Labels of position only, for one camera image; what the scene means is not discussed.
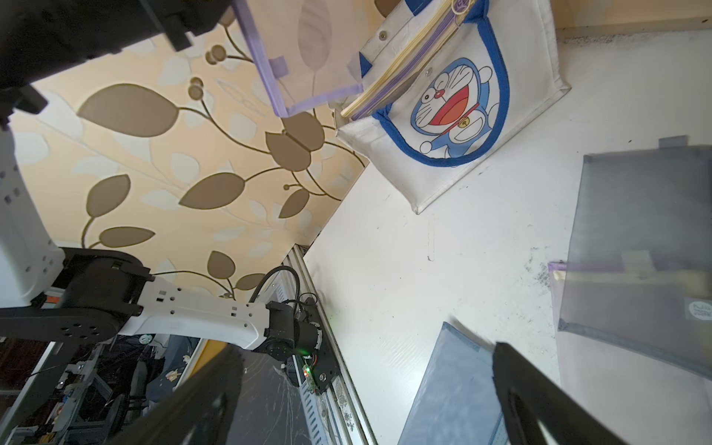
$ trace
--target brown leaf pattern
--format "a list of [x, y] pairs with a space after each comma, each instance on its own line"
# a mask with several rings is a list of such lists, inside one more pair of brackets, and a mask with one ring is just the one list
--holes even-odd
[[299, 16], [297, 44], [304, 64], [320, 70], [331, 52], [331, 18], [323, 0], [305, 0]]
[[400, 3], [400, 0], [375, 0], [376, 9], [382, 16], [386, 17]]
[[311, 153], [287, 135], [266, 132], [265, 143], [275, 162], [290, 172], [301, 172], [311, 164]]
[[321, 122], [308, 112], [282, 119], [282, 124], [285, 132], [310, 152], [319, 150], [324, 145], [324, 128]]
[[257, 285], [262, 281], [262, 278], [265, 276], [264, 273], [251, 273], [249, 275], [245, 275], [244, 277], [240, 278], [237, 280], [237, 283], [235, 284], [235, 289], [239, 290], [251, 290], [257, 287]]
[[229, 173], [216, 173], [188, 190], [178, 204], [198, 210], [218, 209], [237, 199], [245, 189], [245, 180]]
[[131, 179], [127, 174], [102, 179], [87, 195], [87, 213], [92, 218], [106, 215], [124, 202], [130, 189]]
[[235, 263], [226, 254], [212, 251], [208, 258], [208, 273], [218, 280], [226, 280], [235, 273]]
[[309, 202], [309, 192], [306, 189], [297, 190], [287, 198], [282, 206], [282, 210], [279, 212], [279, 217], [291, 218], [302, 211], [307, 205], [307, 202]]
[[173, 127], [178, 108], [146, 87], [118, 83], [92, 94], [77, 115], [125, 135], [151, 137]]
[[112, 227], [99, 235], [99, 241], [106, 247], [120, 248], [135, 246], [153, 238], [155, 233], [141, 227]]

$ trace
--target floral wallpaper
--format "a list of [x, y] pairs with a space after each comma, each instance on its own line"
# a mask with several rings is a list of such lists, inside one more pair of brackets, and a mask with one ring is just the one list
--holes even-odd
[[[383, 20], [357, 0], [361, 44]], [[16, 156], [60, 246], [115, 248], [205, 296], [246, 300], [314, 241], [367, 164], [325, 105], [277, 118], [228, 11], [175, 53], [164, 36], [34, 84]]]

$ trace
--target blue bag trim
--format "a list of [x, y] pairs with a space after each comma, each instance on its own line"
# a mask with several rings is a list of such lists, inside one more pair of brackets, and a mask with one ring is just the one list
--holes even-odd
[[359, 62], [361, 62], [361, 77], [363, 77], [366, 75], [366, 73], [369, 72], [373, 65], [371, 65], [368, 59], [363, 54], [361, 54], [360, 51], [358, 53], [358, 60]]
[[499, 110], [497, 112], [497, 118], [495, 119], [492, 130], [489, 135], [487, 135], [487, 139], [478, 149], [460, 157], [450, 157], [447, 159], [427, 157], [418, 150], [411, 148], [400, 134], [400, 131], [393, 125], [393, 122], [388, 117], [392, 104], [386, 105], [372, 115], [378, 120], [383, 130], [391, 137], [393, 142], [395, 142], [403, 153], [422, 164], [432, 167], [456, 167], [458, 165], [467, 164], [487, 153], [502, 133], [502, 127], [504, 127], [504, 121], [509, 111], [509, 76], [507, 74], [507, 68], [504, 66], [504, 59], [499, 50], [497, 39], [494, 36], [494, 30], [487, 18], [488, 10], [489, 0], [478, 0], [464, 20], [464, 23], [477, 23], [477, 31], [492, 60], [494, 72], [497, 75], [497, 83], [499, 84]]
[[408, 9], [413, 13], [414, 16], [420, 14], [420, 11], [425, 9], [425, 6], [430, 4], [431, 0], [405, 0], [405, 4], [408, 5]]

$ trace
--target blue plastic folder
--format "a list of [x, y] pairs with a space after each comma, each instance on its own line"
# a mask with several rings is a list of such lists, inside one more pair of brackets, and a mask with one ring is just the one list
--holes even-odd
[[399, 445], [505, 445], [492, 352], [443, 323]]

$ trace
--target white table surface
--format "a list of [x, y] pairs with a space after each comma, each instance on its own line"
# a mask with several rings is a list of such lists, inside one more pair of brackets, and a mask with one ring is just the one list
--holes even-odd
[[546, 264], [567, 257], [584, 154], [712, 144], [712, 31], [564, 43], [560, 64], [572, 90], [423, 214], [369, 166], [305, 256], [380, 445], [443, 321], [558, 382]]

